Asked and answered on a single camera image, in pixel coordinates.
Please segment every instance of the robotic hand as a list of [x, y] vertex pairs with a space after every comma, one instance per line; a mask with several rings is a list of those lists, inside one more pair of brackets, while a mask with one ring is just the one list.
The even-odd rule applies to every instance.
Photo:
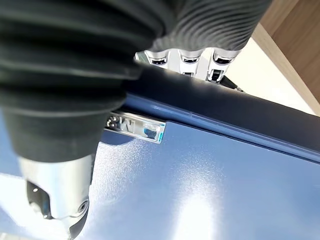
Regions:
[[0, 0], [0, 104], [30, 206], [70, 238], [89, 209], [93, 154], [135, 80], [136, 52], [193, 77], [212, 47], [219, 82], [271, 0]]

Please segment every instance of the wooden wall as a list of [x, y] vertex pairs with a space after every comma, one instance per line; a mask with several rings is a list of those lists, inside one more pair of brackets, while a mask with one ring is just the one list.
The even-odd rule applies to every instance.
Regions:
[[260, 23], [320, 102], [320, 0], [273, 0]]

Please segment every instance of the wooden surface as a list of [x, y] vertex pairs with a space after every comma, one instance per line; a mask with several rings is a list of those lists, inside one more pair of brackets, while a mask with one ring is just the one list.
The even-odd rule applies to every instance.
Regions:
[[320, 0], [274, 0], [261, 24], [320, 102]]
[[272, 36], [286, 19], [299, 0], [273, 0], [260, 23]]

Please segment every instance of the dark blue panel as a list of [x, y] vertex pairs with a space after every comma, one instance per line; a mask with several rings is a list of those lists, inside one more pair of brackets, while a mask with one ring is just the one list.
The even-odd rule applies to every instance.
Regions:
[[125, 106], [320, 163], [320, 118], [218, 84], [148, 66]]
[[16, 154], [14, 153], [0, 112], [0, 173], [21, 176]]
[[320, 236], [318, 164], [175, 123], [159, 145], [101, 143], [93, 177], [80, 239]]

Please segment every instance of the blue metal surface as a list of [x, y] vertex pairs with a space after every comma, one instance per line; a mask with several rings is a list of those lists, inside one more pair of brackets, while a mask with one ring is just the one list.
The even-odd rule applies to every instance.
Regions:
[[[77, 239], [319, 239], [320, 165], [173, 122], [161, 144], [112, 145], [114, 134], [98, 146]], [[0, 172], [16, 175], [3, 146]], [[40, 236], [7, 220], [0, 211], [0, 231]]]
[[143, 98], [141, 96], [128, 94], [125, 107], [137, 112], [146, 113], [150, 116], [155, 116], [159, 119], [183, 123], [205, 131], [228, 136], [242, 142], [268, 148], [315, 163], [320, 163], [319, 152], [297, 146], [291, 142], [280, 141], [267, 135], [252, 132], [235, 125], [226, 124], [216, 119], [204, 117], [196, 112], [179, 109], [161, 102]]

